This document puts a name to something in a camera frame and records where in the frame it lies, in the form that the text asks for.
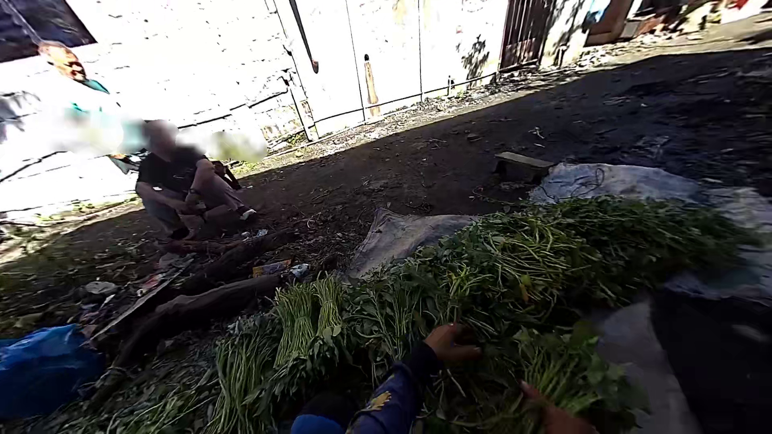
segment metal gate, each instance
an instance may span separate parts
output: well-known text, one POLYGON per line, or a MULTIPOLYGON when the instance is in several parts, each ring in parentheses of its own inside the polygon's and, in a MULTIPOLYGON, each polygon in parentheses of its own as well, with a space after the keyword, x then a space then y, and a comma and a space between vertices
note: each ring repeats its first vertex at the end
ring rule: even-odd
POLYGON ((510 0, 504 27, 502 69, 539 60, 553 1, 510 0))

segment debris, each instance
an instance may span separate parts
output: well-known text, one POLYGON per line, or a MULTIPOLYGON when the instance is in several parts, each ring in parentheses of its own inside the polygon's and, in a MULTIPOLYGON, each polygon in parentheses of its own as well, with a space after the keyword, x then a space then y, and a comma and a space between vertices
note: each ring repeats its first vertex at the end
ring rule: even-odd
POLYGON ((113 366, 125 368, 136 357, 156 348, 162 338, 204 327, 216 318, 236 315, 258 302, 260 297, 273 297, 280 283, 278 274, 269 274, 229 283, 194 296, 175 297, 141 321, 139 328, 121 345, 113 366))
POLYGON ((157 301, 154 301, 155 296, 161 292, 169 283, 171 283, 177 276, 182 273, 185 268, 190 265, 190 263, 193 262, 193 258, 188 259, 188 261, 185 263, 185 266, 181 267, 177 272, 169 276, 162 284, 158 285, 155 289, 153 289, 150 293, 146 294, 144 297, 137 300, 134 305, 130 308, 128 308, 126 311, 124 311, 118 318, 112 320, 105 328, 98 331, 96 334, 94 334, 93 337, 91 337, 91 341, 94 341, 98 337, 102 336, 105 332, 107 332, 109 329, 117 326, 118 324, 122 323, 123 321, 127 320, 127 318, 136 317, 141 314, 147 313, 149 310, 151 310, 153 307, 158 305, 157 301))
POLYGON ((294 240, 296 234, 287 230, 274 232, 268 236, 261 236, 247 240, 237 247, 229 250, 216 261, 209 263, 193 276, 190 276, 179 288, 177 293, 169 293, 165 301, 177 295, 195 295, 204 293, 217 286, 218 282, 227 280, 232 276, 236 267, 256 256, 278 249, 294 240))
POLYGON ((309 271, 311 271, 311 265, 307 263, 297 264, 294 267, 289 269, 289 272, 292 273, 293 276, 295 276, 295 278, 297 279, 304 278, 309 271))
POLYGON ((150 279, 145 280, 145 283, 142 283, 142 287, 139 290, 137 290, 137 297, 142 297, 149 290, 152 290, 153 288, 155 288, 163 278, 164 278, 163 273, 155 273, 154 275, 150 276, 150 279))
POLYGON ((541 135, 541 128, 539 127, 533 127, 528 132, 537 135, 540 139, 544 139, 544 136, 541 135))
POLYGON ((96 295, 109 295, 115 293, 118 290, 117 288, 118 286, 116 286, 115 283, 102 282, 99 280, 95 282, 89 282, 83 286, 84 291, 96 295))
POLYGON ((510 182, 510 181, 508 181, 508 182, 502 182, 501 184, 499 184, 499 188, 501 188, 505 192, 512 192, 514 190, 518 190, 518 189, 523 188, 523 187, 526 187, 526 185, 523 184, 522 182, 510 182))
POLYGON ((22 315, 21 317, 16 319, 16 324, 13 324, 13 327, 30 328, 31 326, 35 325, 35 323, 37 323, 42 316, 43 316, 43 312, 22 315))
POLYGON ((278 263, 270 263, 267 265, 256 266, 252 268, 252 277, 262 276, 264 274, 274 274, 279 271, 286 270, 292 263, 291 259, 286 261, 280 261, 278 263))

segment vegetable bundle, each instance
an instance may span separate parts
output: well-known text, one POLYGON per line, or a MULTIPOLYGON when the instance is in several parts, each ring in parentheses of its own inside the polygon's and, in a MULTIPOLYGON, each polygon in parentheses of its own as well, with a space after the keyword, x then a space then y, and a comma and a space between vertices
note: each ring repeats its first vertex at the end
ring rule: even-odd
MULTIPOLYGON (((581 311, 624 305, 670 273, 735 263, 738 245, 751 241, 717 213, 678 202, 575 199, 487 215, 354 287, 327 279, 279 293, 281 332, 258 329, 270 344, 230 356, 277 348, 273 369, 242 402, 231 402, 270 421, 291 417, 288 402, 310 398, 336 372, 360 372, 358 388, 372 390, 433 327, 458 320, 486 356, 439 374, 427 391, 425 432, 536 432, 519 379, 568 412, 622 432, 645 404, 621 369, 595 354, 597 338, 575 325, 581 311)), ((274 315, 264 317, 278 323, 274 315)))

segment wooden log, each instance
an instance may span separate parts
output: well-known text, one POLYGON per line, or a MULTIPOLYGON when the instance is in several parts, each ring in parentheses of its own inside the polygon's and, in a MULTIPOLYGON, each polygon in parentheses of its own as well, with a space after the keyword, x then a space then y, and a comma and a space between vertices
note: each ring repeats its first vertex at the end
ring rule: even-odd
POLYGON ((279 274, 240 280, 196 296, 180 295, 156 308, 121 346, 107 378, 89 403, 98 409, 126 379, 125 368, 154 350, 158 342, 182 331, 205 327, 210 321, 233 317, 260 297, 273 297, 281 283, 279 274))
POLYGON ((287 230, 251 239, 229 250, 201 271, 190 276, 180 287, 181 295, 196 295, 215 287, 219 282, 232 277, 232 271, 244 262, 265 252, 276 250, 295 239, 296 234, 287 230))
POLYGON ((159 243, 158 247, 165 252, 177 253, 178 255, 186 255, 188 253, 214 253, 215 255, 222 255, 242 242, 242 240, 239 240, 223 244, 215 241, 175 239, 163 244, 159 243))

